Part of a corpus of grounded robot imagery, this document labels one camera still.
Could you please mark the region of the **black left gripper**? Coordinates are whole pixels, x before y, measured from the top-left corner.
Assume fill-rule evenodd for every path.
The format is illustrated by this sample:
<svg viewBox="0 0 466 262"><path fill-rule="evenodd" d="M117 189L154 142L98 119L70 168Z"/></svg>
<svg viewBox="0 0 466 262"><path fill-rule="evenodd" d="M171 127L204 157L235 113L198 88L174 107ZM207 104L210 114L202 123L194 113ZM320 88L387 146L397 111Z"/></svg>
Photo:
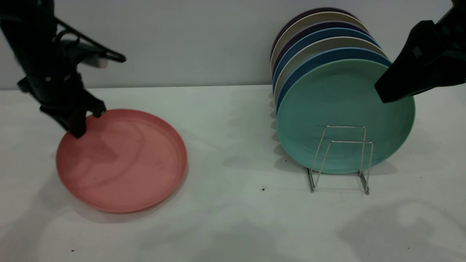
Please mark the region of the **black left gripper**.
<svg viewBox="0 0 466 262"><path fill-rule="evenodd" d="M55 43L58 23L56 18L2 18L1 31L30 84L29 93L43 105L40 111L80 138L87 130L87 112L100 118L107 109L104 101L85 93L76 65Z"/></svg>

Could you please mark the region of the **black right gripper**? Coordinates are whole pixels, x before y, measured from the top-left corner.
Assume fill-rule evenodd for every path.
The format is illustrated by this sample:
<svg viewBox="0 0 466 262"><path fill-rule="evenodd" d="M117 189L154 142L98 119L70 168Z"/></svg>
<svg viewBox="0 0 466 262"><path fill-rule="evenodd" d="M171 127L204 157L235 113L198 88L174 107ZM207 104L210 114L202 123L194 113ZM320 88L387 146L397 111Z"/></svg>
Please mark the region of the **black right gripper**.
<svg viewBox="0 0 466 262"><path fill-rule="evenodd" d="M465 3L453 0L436 25L423 20L411 29L400 54L375 83L383 103L465 83Z"/></svg>

